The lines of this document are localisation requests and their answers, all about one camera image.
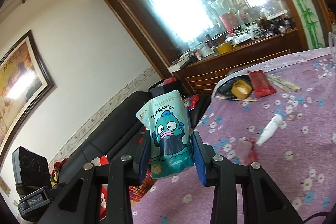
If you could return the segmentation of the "teal cartoon tissue pack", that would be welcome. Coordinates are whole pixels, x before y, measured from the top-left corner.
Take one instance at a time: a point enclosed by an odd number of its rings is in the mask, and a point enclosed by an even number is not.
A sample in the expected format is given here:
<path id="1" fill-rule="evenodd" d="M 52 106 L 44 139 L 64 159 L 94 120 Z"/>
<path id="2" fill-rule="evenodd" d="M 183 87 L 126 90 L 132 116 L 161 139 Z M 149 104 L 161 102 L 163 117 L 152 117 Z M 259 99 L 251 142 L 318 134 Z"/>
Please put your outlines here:
<path id="1" fill-rule="evenodd" d="M 174 176 L 194 165 L 187 110 L 178 90 L 147 101 L 136 113 L 149 130 L 151 176 Z"/>

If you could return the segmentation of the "red plastic basket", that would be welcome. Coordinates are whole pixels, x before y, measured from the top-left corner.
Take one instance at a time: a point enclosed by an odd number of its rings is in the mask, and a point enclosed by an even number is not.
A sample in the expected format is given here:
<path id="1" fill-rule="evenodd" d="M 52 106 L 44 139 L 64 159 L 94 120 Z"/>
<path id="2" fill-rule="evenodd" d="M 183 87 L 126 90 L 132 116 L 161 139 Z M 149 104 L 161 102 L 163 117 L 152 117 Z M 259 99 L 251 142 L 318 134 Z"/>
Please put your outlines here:
<path id="1" fill-rule="evenodd" d="M 129 187 L 129 195 L 130 200 L 134 202 L 139 202 L 145 194 L 152 188 L 157 180 L 149 176 L 146 176 L 140 186 L 130 186 Z"/>

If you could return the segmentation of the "white plastic bottle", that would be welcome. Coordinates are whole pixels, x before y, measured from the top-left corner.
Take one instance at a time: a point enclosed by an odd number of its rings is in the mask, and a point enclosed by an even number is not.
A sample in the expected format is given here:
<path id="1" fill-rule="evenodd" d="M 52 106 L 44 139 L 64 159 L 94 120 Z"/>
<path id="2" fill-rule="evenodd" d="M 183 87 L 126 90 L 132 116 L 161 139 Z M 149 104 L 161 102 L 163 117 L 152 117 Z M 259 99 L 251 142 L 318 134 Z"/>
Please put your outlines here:
<path id="1" fill-rule="evenodd" d="M 281 124 L 282 116 L 279 114 L 274 115 L 270 122 L 263 129 L 259 139 L 256 142 L 256 145 L 262 146 L 266 141 L 268 141 L 275 134 Z"/>

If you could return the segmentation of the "black leather sofa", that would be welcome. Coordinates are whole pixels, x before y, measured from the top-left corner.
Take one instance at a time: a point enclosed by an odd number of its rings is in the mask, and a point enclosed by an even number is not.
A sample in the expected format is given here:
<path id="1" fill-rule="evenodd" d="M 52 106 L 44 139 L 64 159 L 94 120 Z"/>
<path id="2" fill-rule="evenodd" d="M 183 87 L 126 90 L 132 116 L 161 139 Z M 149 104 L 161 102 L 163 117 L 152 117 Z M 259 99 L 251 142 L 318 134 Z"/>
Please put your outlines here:
<path id="1" fill-rule="evenodd" d="M 139 141 L 142 133 L 148 131 L 136 113 L 151 99 L 148 92 L 134 92 L 128 96 L 67 158 L 60 170 L 59 181 L 69 182 L 85 163 L 93 159 L 105 155 L 113 161 L 126 154 Z M 210 99 L 205 97 L 193 110 L 187 111 L 190 132 L 209 104 Z"/>

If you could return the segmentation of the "purple floral tablecloth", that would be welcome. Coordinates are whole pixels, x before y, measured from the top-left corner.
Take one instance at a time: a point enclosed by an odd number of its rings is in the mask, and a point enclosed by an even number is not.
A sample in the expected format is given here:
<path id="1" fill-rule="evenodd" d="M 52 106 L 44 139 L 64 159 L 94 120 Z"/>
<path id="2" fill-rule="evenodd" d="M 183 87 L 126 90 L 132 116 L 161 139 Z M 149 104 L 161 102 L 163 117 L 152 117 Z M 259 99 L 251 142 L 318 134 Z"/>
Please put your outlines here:
<path id="1" fill-rule="evenodd" d="M 282 122 L 261 147 L 257 161 L 303 220 L 335 205 L 335 65 L 328 48 L 292 53 L 260 63 L 251 71 L 287 80 L 300 90 L 256 101 L 213 100 L 196 126 L 216 153 L 242 164 L 238 142 L 257 141 L 278 114 Z M 158 180 L 132 206 L 134 223 L 210 223 L 214 188 L 205 188 L 195 167 Z"/>

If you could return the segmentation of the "wooden chopstick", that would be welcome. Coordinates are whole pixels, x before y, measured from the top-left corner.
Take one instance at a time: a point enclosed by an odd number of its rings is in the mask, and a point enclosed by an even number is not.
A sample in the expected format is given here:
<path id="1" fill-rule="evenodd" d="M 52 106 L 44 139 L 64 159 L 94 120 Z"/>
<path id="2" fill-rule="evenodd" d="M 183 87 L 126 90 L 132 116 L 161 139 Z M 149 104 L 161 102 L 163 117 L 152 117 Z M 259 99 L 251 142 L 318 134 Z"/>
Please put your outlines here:
<path id="1" fill-rule="evenodd" d="M 238 98 L 226 98 L 225 96 L 216 96 L 216 99 L 219 100 L 229 100 L 229 101 L 244 101 L 244 102 L 257 102 L 257 99 L 250 99 L 250 98 L 246 98 L 246 99 L 238 99 Z"/>

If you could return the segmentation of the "yellow tape roll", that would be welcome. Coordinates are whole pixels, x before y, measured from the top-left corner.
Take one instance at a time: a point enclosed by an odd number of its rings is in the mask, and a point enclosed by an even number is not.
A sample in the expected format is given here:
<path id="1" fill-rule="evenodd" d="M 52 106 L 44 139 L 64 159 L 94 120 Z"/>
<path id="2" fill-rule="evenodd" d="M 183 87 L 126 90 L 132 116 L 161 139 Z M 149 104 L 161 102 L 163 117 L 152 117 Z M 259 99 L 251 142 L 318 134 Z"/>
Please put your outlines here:
<path id="1" fill-rule="evenodd" d="M 235 81 L 231 88 L 231 93 L 240 100 L 248 98 L 252 91 L 251 85 L 244 80 Z"/>

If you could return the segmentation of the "dark red packet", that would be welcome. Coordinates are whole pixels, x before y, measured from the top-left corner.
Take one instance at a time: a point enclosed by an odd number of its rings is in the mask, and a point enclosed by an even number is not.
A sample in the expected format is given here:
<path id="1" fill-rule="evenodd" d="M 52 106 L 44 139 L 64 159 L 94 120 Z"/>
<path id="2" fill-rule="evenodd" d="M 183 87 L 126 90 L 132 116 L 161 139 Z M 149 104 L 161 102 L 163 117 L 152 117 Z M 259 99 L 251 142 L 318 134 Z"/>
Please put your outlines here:
<path id="1" fill-rule="evenodd" d="M 276 93 L 276 89 L 271 86 L 263 70 L 248 71 L 248 77 L 256 98 L 269 96 Z"/>

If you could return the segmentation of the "black bag on table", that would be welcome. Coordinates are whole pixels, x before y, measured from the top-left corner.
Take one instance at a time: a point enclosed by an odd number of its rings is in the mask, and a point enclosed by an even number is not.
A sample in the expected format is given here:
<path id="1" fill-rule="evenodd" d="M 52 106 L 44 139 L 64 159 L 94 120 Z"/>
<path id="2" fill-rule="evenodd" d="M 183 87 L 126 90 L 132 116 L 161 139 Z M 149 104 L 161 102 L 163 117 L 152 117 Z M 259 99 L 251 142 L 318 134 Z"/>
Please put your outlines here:
<path id="1" fill-rule="evenodd" d="M 236 83 L 237 81 L 242 80 L 248 85 L 252 86 L 251 81 L 247 75 L 239 76 L 239 77 L 234 77 L 228 81 L 226 81 L 224 84 L 222 84 L 218 89 L 217 89 L 217 95 L 218 96 L 224 96 L 228 100 L 233 100 L 236 99 L 236 97 L 232 94 L 231 89 L 233 87 L 233 84 Z"/>

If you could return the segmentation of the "wrapped chopsticks bundle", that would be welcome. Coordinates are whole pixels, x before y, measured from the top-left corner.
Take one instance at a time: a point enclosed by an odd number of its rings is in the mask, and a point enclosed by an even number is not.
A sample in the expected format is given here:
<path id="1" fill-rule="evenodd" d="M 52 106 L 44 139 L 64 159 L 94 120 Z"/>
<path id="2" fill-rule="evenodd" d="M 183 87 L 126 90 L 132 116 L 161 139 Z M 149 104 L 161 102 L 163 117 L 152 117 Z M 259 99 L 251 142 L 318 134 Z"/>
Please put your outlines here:
<path id="1" fill-rule="evenodd" d="M 298 92 L 301 90 L 299 86 L 290 81 L 275 77 L 273 75 L 266 75 L 266 77 L 270 83 L 276 85 L 285 92 Z"/>

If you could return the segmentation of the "wooden glass partition cabinet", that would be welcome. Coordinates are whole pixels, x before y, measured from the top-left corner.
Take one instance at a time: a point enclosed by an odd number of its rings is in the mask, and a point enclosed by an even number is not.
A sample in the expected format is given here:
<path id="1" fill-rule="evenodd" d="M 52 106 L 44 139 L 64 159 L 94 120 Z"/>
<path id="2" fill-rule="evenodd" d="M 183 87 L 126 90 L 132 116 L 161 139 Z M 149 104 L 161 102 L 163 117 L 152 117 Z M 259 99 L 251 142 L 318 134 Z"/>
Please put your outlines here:
<path id="1" fill-rule="evenodd" d="M 234 67 L 328 46 L 325 0 L 104 0 L 163 78 L 210 94 Z"/>

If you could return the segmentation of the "framed wall painting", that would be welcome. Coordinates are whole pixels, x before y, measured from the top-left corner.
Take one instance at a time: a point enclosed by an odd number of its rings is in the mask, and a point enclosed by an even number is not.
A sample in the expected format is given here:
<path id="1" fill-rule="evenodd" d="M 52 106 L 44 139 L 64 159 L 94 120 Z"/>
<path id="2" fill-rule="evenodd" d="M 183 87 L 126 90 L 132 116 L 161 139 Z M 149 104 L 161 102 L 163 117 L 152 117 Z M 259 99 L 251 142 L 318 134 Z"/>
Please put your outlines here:
<path id="1" fill-rule="evenodd" d="M 32 31 L 1 59 L 1 160 L 35 106 L 54 87 Z"/>

